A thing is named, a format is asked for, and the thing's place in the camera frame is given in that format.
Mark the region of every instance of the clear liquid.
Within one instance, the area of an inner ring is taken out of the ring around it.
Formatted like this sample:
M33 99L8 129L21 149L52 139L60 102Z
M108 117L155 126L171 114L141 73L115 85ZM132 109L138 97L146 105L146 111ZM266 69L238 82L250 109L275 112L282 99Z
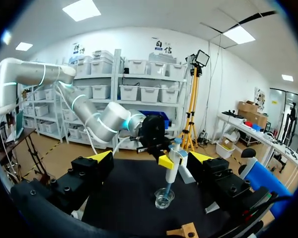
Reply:
M158 209L166 209L170 205L170 199L168 197L165 197L164 194L159 195L155 199L155 207Z

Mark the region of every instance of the blue chair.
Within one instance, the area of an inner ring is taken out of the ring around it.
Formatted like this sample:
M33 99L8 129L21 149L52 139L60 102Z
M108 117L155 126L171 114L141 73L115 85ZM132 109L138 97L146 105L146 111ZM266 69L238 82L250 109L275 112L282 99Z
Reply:
M270 192L276 192L278 196L292 196L287 188L264 166L262 166L255 158L256 152L252 148L245 149L241 157L249 158L246 165L242 165L238 170L242 179L250 181L250 185L254 190L258 190L261 186L269 189ZM279 217L288 201L279 201L274 203L270 211L275 218Z

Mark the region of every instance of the glass beaker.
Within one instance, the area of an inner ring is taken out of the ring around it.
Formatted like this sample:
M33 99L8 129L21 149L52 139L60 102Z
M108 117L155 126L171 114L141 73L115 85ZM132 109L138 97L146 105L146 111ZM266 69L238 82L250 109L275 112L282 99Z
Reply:
M166 209L171 201L174 199L174 192L170 189L169 190L169 194L165 194L166 192L166 188L160 188L159 190L157 190L154 194L155 194L155 207L158 209Z

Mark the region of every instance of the wooden block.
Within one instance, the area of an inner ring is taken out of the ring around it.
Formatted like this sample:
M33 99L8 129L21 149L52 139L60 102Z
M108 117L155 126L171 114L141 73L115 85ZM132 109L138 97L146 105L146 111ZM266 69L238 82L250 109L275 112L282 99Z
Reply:
M185 238L199 238L193 222L182 225L180 229L167 231L167 236L177 235Z

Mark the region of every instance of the white table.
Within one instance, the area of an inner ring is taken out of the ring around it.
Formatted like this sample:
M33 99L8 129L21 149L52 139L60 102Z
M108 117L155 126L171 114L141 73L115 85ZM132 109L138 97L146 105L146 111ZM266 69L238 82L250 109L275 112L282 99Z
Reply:
M298 174L298 153L295 152L295 155L297 157L297 159L295 159L290 154L289 149L287 149L285 145L272 143L270 140L264 138L264 133L255 132L250 127L244 125L242 123L242 120L236 119L234 117L230 117L230 116L227 116L227 115L224 115L222 113L218 114L217 119L215 121L214 132L213 132L213 136L212 136L212 143L216 143L215 136L216 136L216 133L217 133L218 128L219 128L220 120L222 120L224 122L223 127L222 127L222 135L224 134L224 130L225 130L226 126L230 125L230 126L233 126L237 129L243 131L244 133L250 135L251 137L255 138L256 140L258 140L259 142L261 142L262 144L267 146L265 155L264 155L264 157L261 161L261 164L264 167L266 167L268 165L270 159L274 155L274 151L277 151L278 153L282 154L282 156L284 156L287 160L290 160L291 162L293 162L296 165L296 168L294 169L294 171L292 172L291 176L289 177L289 179L287 180L287 182L285 184L285 186L287 188L290 186L290 184L294 181L295 177Z

